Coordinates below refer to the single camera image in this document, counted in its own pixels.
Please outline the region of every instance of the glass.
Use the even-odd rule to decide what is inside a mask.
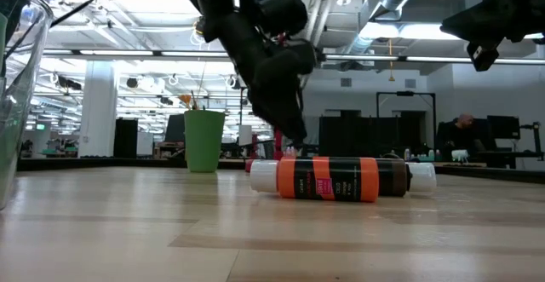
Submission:
[[[0,0],[0,210],[9,199],[52,19],[42,0]]]

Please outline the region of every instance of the black cable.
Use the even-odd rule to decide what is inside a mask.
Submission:
[[[59,19],[55,20],[52,24],[51,24],[51,27],[53,26],[56,26],[58,25],[59,23],[61,23],[62,21],[72,17],[74,14],[76,14],[77,12],[79,12],[80,10],[84,9],[85,7],[87,7],[87,5],[91,4],[94,0],[88,0],[87,2],[85,3],[82,3],[80,4],[79,6],[77,6],[75,9],[73,9],[70,13],[67,13],[67,14],[64,14],[63,16],[61,16]]]

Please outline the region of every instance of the green vase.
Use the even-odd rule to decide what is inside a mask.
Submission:
[[[223,112],[193,110],[184,113],[186,160],[191,172],[215,172],[220,161]]]

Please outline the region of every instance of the wooden table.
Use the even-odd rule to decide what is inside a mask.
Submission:
[[[17,175],[0,280],[544,281],[545,186],[439,176],[376,204],[280,199],[243,171]]]

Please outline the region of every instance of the person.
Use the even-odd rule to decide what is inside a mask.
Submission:
[[[449,160],[452,150],[468,150],[469,154],[486,151],[473,130],[473,120],[472,115],[463,113],[445,124],[438,134],[438,148],[444,158]]]

